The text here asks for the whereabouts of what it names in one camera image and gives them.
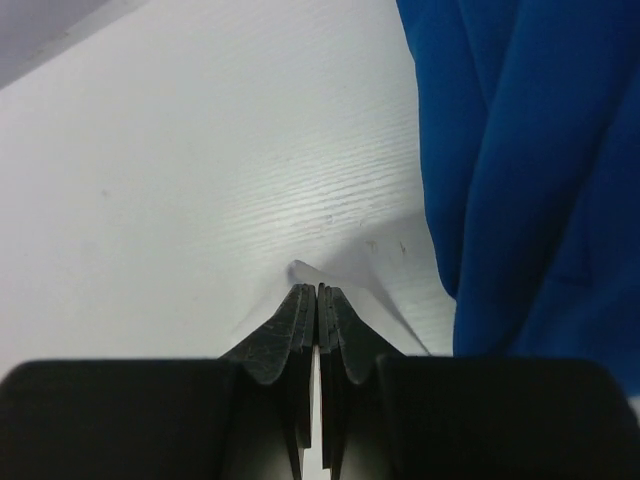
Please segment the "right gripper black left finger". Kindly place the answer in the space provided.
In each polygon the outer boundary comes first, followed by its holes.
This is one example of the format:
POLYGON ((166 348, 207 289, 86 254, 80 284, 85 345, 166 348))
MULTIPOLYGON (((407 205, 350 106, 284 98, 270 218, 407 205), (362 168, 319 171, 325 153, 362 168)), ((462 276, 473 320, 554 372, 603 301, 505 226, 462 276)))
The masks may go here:
POLYGON ((1 383, 5 479, 298 479, 316 293, 216 359, 47 360, 1 383))

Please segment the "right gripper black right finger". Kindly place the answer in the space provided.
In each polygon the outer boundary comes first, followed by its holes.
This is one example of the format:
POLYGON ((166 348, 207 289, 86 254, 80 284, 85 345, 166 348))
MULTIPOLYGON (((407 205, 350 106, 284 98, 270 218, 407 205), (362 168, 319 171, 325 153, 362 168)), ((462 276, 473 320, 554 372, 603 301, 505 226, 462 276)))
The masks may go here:
POLYGON ((335 479, 635 479, 639 425, 598 365, 410 356, 321 286, 322 461, 335 479))

